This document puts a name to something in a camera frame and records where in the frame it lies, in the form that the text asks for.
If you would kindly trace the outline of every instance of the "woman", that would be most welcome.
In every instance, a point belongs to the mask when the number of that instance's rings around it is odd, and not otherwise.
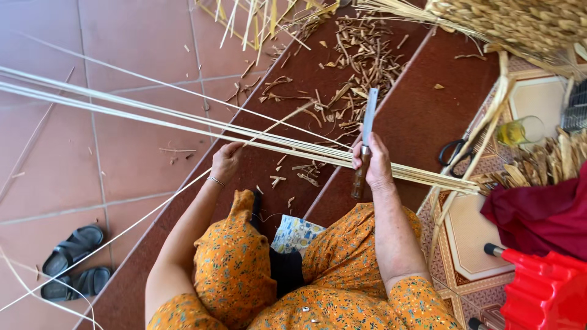
[[[209,226],[243,152],[242,143],[223,146],[149,274],[147,329],[460,328],[431,284],[419,221],[401,205],[387,148],[374,133],[369,145],[373,203],[357,204],[292,255],[271,251],[255,229],[248,190],[235,192],[228,217]]]

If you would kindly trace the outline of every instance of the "scissors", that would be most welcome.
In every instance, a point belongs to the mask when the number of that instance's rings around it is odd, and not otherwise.
[[[469,144],[467,151],[461,156],[461,158],[459,160],[457,160],[456,163],[454,163],[453,168],[450,169],[450,171],[449,171],[449,173],[453,177],[455,177],[457,179],[463,178],[463,176],[465,175],[465,172],[467,171],[467,169],[469,168],[469,165],[471,164],[471,161],[473,160],[473,158],[475,158],[475,146],[481,140],[481,138],[483,136],[485,136],[484,132],[485,132],[486,128],[487,128],[487,124],[485,124],[485,126],[479,131],[479,133],[477,133],[477,136],[475,138],[473,138],[473,141],[471,142],[471,144]],[[458,155],[458,153],[461,151],[461,149],[467,143],[467,141],[468,141],[468,138],[458,139],[458,140],[449,142],[447,145],[444,146],[444,148],[442,148],[442,150],[440,150],[440,155],[438,155],[438,162],[442,166],[448,166],[453,161],[453,158],[455,158],[455,156]],[[444,159],[445,159],[444,154],[445,154],[445,152],[447,152],[447,150],[451,150],[452,147],[454,147],[453,155],[450,157],[450,160],[448,162],[446,162],[446,161],[444,161]],[[464,161],[466,159],[469,159],[469,164],[463,169],[463,173],[462,174],[455,173],[454,169],[462,161]]]

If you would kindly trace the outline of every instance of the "blue patterned cloth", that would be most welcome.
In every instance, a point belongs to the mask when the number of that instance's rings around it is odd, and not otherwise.
[[[281,224],[271,243],[271,247],[279,253],[290,253],[308,247],[318,234],[325,231],[321,225],[313,224],[304,219],[282,215]]]

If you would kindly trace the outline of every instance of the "black slipper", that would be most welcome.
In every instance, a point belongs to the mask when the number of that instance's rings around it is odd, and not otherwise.
[[[66,287],[61,282],[75,288],[86,298],[95,296],[106,286],[110,279],[110,269],[106,267],[90,268],[73,277],[63,276],[41,287],[41,297],[49,301],[58,302],[79,299],[80,296],[74,290]]]
[[[102,229],[87,225],[76,229],[71,236],[59,243],[43,264],[43,272],[55,276],[90,254],[104,239]]]

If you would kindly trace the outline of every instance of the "yellow liquid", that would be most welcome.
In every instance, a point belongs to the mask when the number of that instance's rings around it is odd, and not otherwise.
[[[497,142],[510,147],[528,142],[524,125],[521,122],[501,125],[497,129]]]

